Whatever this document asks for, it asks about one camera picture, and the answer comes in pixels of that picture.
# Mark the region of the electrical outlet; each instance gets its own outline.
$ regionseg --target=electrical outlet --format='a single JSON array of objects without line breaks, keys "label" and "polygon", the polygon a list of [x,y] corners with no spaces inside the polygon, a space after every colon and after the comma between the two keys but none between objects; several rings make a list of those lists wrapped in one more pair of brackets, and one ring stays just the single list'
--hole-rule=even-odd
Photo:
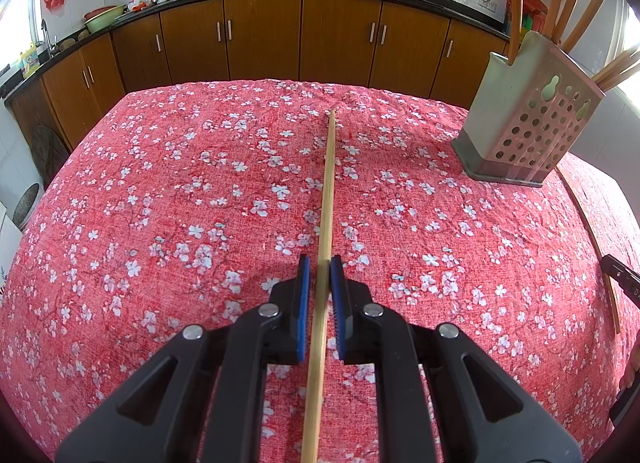
[{"label": "electrical outlet", "polygon": [[487,8],[489,11],[493,11],[495,13],[496,4],[490,0],[479,0],[478,4],[483,8]]}]

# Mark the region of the metal screw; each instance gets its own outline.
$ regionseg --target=metal screw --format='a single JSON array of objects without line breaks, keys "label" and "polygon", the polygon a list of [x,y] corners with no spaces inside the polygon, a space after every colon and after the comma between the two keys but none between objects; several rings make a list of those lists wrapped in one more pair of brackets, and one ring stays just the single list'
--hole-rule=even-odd
[{"label": "metal screw", "polygon": [[278,307],[277,304],[274,304],[273,302],[262,304],[258,308],[258,315],[260,315],[261,317],[274,317],[278,313],[280,313],[280,308]]},{"label": "metal screw", "polygon": [[182,330],[182,336],[187,340],[198,340],[202,337],[204,333],[204,329],[202,326],[198,326],[197,324],[191,324]]},{"label": "metal screw", "polygon": [[453,324],[443,324],[438,328],[441,337],[456,338],[460,334],[460,330]]},{"label": "metal screw", "polygon": [[380,304],[376,304],[375,302],[366,304],[362,310],[367,317],[379,317],[385,311]]}]

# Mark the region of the plastic utensil basket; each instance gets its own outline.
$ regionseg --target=plastic utensil basket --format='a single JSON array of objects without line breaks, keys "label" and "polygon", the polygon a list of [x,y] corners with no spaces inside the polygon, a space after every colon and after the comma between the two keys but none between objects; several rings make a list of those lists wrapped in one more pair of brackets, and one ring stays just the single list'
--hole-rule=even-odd
[{"label": "plastic utensil basket", "polygon": [[540,187],[603,97],[551,40],[529,31],[512,66],[490,54],[452,146],[473,179]]}]

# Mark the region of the red tablecloth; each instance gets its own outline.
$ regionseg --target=red tablecloth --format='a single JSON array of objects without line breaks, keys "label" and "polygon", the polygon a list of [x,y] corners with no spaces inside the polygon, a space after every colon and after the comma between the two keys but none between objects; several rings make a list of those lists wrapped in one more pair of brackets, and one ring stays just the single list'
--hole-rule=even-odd
[{"label": "red tablecloth", "polygon": [[[52,455],[189,323],[264,302],[318,247],[326,114],[338,120],[334,253],[410,321],[452,321],[581,443],[609,433],[640,314],[616,337],[596,256],[558,176],[542,189],[470,180],[450,147],[465,111],[385,91],[217,82],[127,95],[50,186],[0,301],[0,390]],[[561,164],[601,246],[640,265],[622,192]],[[378,457],[371,366],[329,331],[319,456]],[[306,366],[270,367],[262,456],[296,461]]]}]

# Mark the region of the triangular cutout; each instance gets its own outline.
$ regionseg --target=triangular cutout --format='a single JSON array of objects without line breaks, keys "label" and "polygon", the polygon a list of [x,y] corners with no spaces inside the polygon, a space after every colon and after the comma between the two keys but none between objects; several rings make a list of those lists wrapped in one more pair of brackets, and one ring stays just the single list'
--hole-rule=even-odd
[{"label": "triangular cutout", "polygon": [[509,389],[500,385],[473,355],[466,355],[462,360],[471,377],[484,416],[489,422],[497,423],[522,411],[522,402],[513,396]]},{"label": "triangular cutout", "polygon": [[140,425],[152,425],[177,365],[176,358],[165,358],[116,408],[118,413]]}]

